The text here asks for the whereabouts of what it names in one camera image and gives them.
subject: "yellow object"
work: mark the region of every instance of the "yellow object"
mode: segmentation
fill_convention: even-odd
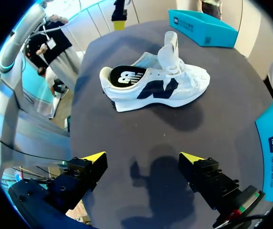
[[[90,155],[90,156],[86,156],[86,157],[83,157],[81,159],[87,159],[89,161],[92,161],[92,164],[98,159],[100,158],[103,154],[106,154],[106,152],[100,152],[100,153],[97,153],[97,154],[93,154],[93,155]]]
[[[186,157],[192,164],[194,164],[195,161],[198,161],[198,160],[205,160],[204,158],[201,158],[201,157],[198,157],[198,156],[194,156],[194,155],[191,155],[191,154],[187,154],[187,153],[184,153],[184,152],[181,152],[181,154]]]
[[[125,29],[125,22],[126,21],[114,21],[113,25],[114,25],[114,30],[124,30]]]

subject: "shoe tongue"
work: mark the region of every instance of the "shoe tongue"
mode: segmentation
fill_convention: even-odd
[[[162,47],[157,58],[163,70],[174,70],[178,68],[179,53],[178,39],[175,32],[167,32],[164,38],[164,47]]]

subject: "name badge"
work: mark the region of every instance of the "name badge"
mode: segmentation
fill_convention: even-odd
[[[50,49],[53,49],[55,46],[56,46],[56,42],[54,41],[53,38],[50,38],[48,41],[47,41],[47,46],[50,48]]]

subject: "n logo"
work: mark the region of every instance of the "n logo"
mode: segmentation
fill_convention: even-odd
[[[143,73],[125,71],[121,73],[121,77],[119,77],[117,81],[119,83],[136,84],[143,75],[144,75]]]
[[[147,83],[137,99],[146,99],[151,95],[153,95],[154,98],[169,99],[177,87],[178,83],[174,78],[167,84],[165,91],[163,88],[163,80],[151,81]]]

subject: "dark tabletop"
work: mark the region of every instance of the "dark tabletop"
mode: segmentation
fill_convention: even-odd
[[[103,94],[104,66],[134,63],[157,54],[164,33],[178,33],[179,56],[211,76],[206,92],[179,108],[152,104],[118,113]],[[73,155],[106,151],[108,169],[86,210],[100,229],[206,229],[219,215],[193,194],[178,171],[181,151],[212,157],[223,172],[263,187],[263,156],[254,121],[271,104],[264,83],[235,49],[200,47],[167,21],[134,25],[93,41],[84,56],[72,105]],[[271,206],[263,202],[255,213]]]

